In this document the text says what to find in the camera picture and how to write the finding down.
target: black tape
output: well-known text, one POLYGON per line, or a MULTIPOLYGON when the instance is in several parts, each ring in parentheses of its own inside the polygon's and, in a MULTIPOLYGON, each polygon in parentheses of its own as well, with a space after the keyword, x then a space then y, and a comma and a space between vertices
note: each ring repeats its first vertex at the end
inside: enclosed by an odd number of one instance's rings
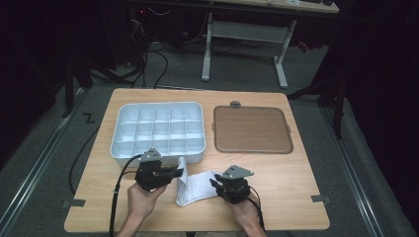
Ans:
POLYGON ((313 202, 319 202, 319 201, 323 201, 323 203, 327 204, 330 202, 330 198, 329 197, 325 197, 323 195, 319 195, 319 196, 311 196, 311 200, 313 202))
POLYGON ((62 207, 68 208, 69 206, 84 206, 84 203, 86 203, 85 199, 73 199, 73 200, 65 200, 62 203, 62 207))

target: desk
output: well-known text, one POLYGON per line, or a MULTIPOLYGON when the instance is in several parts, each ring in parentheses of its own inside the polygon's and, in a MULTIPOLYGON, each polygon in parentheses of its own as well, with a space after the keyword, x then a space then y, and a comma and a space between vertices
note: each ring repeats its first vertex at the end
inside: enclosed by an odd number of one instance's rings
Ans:
MULTIPOLYGON (((333 3, 331 6, 309 2, 300 2, 299 5, 288 3, 286 0, 213 0, 214 2, 243 4, 250 6, 262 6, 268 8, 282 8, 297 11, 311 11, 318 13, 338 13, 339 8, 333 3)), ((204 56, 203 81, 210 79, 210 45, 212 37, 233 38, 240 40, 259 40, 277 42, 281 44, 281 50, 274 56, 274 64, 277 70, 278 81, 281 88, 287 89, 288 82, 283 68, 283 60, 290 44, 296 20, 285 27, 270 27, 253 24, 242 24, 225 21, 213 21, 212 13, 209 13, 207 26, 207 47, 204 56)))
MULTIPOLYGON (((204 171, 223 172, 231 164, 255 173, 249 185, 259 193, 267 230, 321 230, 329 226, 318 196, 307 155, 286 95, 280 93, 181 91, 117 89, 112 95, 102 125, 82 175, 75 199, 86 200, 84 206, 71 206, 64 228, 69 232, 106 232, 109 229, 113 189, 121 167, 111 156, 110 147, 118 112, 128 103, 194 101, 203 107, 207 148, 201 163, 188 165, 190 175, 204 171), (214 147, 213 109, 239 101, 243 106, 277 107, 283 110, 291 129, 293 152, 290 154, 221 153, 214 147)), ((115 229, 126 218, 126 189, 133 184, 133 175, 122 180, 115 229)), ((229 231, 238 230, 230 210, 221 197, 212 197, 178 206, 176 181, 159 198, 154 211, 144 221, 141 231, 229 231)))

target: wrist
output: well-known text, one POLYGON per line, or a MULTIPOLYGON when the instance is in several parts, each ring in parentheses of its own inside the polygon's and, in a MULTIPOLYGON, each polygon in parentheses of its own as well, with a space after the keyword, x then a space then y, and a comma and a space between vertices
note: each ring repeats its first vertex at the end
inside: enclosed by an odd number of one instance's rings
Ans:
POLYGON ((262 237, 267 236, 260 225, 248 225, 243 227, 244 232, 248 237, 262 237))
POLYGON ((118 237, 135 236, 144 219, 137 215, 129 214, 118 233, 118 237))

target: white desk leg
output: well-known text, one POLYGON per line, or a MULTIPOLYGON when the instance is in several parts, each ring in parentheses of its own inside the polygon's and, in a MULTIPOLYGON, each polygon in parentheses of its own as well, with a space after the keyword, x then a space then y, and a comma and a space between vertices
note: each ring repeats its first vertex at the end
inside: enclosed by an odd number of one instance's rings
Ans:
POLYGON ((209 23, 207 29, 207 47, 206 54, 204 55, 204 65, 203 65, 203 81, 208 81, 210 79, 210 39, 212 35, 212 13, 209 13, 209 23))
POLYGON ((287 30, 286 37, 283 43, 283 48, 281 49, 281 54, 274 57, 275 68, 277 69, 278 80, 280 81, 280 87, 283 89, 288 88, 287 78, 284 73, 283 60, 286 55, 287 48, 290 44, 291 37, 293 36, 293 29, 295 28, 296 20, 291 21, 290 26, 287 30))

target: wooden table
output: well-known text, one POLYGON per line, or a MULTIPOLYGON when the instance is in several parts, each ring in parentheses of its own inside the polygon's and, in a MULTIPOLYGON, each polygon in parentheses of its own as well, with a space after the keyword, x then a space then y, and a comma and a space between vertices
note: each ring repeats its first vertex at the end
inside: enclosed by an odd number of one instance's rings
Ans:
MULTIPOLYGON (((181 91, 117 89, 112 95, 92 152, 86 164, 75 199, 86 200, 84 206, 71 206, 65 220, 69 232, 107 232, 109 229, 113 189, 121 167, 111 156, 110 147, 121 106, 128 103, 197 102, 204 110, 207 147, 201 163, 188 165, 190 175, 204 171, 223 172, 231 164, 249 169, 254 176, 246 178, 259 193, 267 230, 321 230, 329 226, 318 196, 307 155, 286 95, 280 93, 181 91), (291 129, 293 152, 290 154, 221 153, 214 147, 212 130, 215 106, 239 101, 242 106, 277 107, 284 111, 291 129)), ((126 218, 126 189, 134 183, 125 175, 120 189, 115 229, 126 218)), ((176 181, 159 198, 154 211, 140 231, 228 231, 238 230, 230 210, 221 197, 212 197, 178 206, 176 181)))

